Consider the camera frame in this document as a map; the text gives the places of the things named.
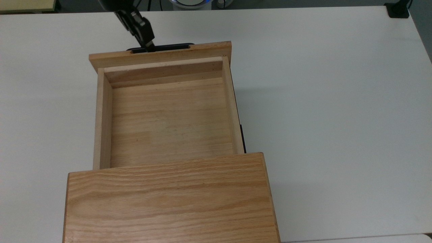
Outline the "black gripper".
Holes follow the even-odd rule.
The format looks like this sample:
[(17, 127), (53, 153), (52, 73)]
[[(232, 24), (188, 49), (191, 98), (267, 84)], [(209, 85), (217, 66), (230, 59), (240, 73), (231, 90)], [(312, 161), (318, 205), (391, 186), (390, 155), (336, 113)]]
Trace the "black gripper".
[(107, 12), (114, 12), (124, 28), (136, 37), (136, 40), (147, 52), (155, 52), (155, 38), (148, 19), (142, 17), (134, 5), (134, 0), (98, 0)]

